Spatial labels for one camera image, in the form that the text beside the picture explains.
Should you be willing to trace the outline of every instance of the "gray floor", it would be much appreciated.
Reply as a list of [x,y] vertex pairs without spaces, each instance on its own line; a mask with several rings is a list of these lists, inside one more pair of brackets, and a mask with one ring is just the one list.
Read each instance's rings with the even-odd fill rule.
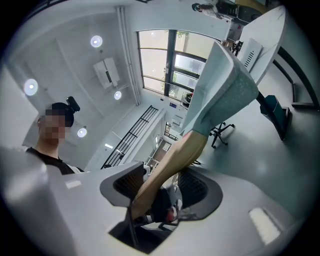
[[[264,95],[275,95],[292,113],[284,141],[272,123],[260,114],[255,100],[226,121],[235,124],[222,137],[225,146],[213,136],[199,161],[209,170],[235,176],[254,183],[285,207],[295,218],[305,217],[313,205],[320,180],[320,112],[292,108],[291,84],[272,65],[258,86]],[[300,98],[308,100],[302,88]]]

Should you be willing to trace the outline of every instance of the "ceiling light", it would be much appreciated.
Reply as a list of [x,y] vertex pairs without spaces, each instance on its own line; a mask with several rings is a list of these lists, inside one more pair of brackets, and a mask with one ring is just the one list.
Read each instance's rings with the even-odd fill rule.
[[28,96],[35,95],[38,90],[38,83],[34,79],[28,79],[23,86],[24,93]]
[[86,127],[79,129],[77,134],[78,134],[78,137],[80,137],[80,138],[83,138],[84,136],[86,136],[87,135]]
[[102,38],[99,35],[95,35],[91,38],[90,43],[93,47],[97,48],[102,45]]
[[109,149],[113,149],[114,147],[113,146],[110,146],[109,144],[104,144],[104,146],[106,146],[107,148],[109,148]]
[[119,100],[121,98],[121,96],[122,96],[122,93],[119,90],[114,93],[114,98],[116,100]]

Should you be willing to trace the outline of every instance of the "black t-shirt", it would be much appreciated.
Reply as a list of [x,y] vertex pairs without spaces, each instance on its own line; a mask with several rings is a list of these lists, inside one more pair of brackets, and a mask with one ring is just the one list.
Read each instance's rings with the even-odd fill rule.
[[61,159],[56,159],[52,156],[42,154],[39,151],[35,150],[34,148],[30,147],[26,150],[26,152],[31,153],[38,158],[40,158],[46,165],[49,166],[55,166],[58,167],[62,175],[66,174],[74,174],[75,172],[66,164],[64,163]]

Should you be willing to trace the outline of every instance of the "glass window pane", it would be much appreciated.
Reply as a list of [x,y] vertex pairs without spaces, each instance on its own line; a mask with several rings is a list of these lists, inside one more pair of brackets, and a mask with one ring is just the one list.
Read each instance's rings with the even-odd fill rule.
[[197,79],[185,74],[178,73],[178,72],[173,72],[172,81],[192,89],[196,87],[196,84],[198,82]]
[[183,95],[191,93],[191,91],[181,88],[176,85],[170,85],[169,97],[176,99],[177,101],[181,101]]
[[205,35],[177,31],[175,50],[208,59],[214,41]]
[[145,76],[165,80],[167,51],[141,49],[142,73]]
[[151,89],[152,91],[156,91],[158,93],[164,94],[165,92],[165,83],[151,79],[148,77],[143,77],[144,87],[147,89]]
[[182,56],[179,54],[175,56],[175,62],[174,62],[175,67],[193,72],[198,75],[201,75],[202,70],[204,70],[205,64],[206,63],[202,61],[196,60],[194,58]]
[[168,49],[168,30],[147,30],[139,32],[141,48]]

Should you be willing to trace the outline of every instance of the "air conditioner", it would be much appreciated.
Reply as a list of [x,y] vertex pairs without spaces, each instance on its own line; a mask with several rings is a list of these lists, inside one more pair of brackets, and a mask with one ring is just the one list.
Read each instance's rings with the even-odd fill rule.
[[106,58],[103,61],[93,65],[96,75],[104,89],[111,85],[114,87],[118,85],[120,80],[114,58]]

